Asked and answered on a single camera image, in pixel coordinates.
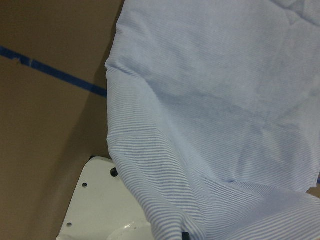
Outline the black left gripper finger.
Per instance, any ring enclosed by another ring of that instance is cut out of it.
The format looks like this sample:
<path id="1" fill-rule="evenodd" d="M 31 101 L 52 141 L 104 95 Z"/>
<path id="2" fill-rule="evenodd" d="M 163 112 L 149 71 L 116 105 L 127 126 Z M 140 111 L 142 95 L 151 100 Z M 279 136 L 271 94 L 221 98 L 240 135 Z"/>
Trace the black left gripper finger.
<path id="1" fill-rule="evenodd" d="M 182 232 L 182 240 L 190 240 L 190 234 L 188 232 Z"/>

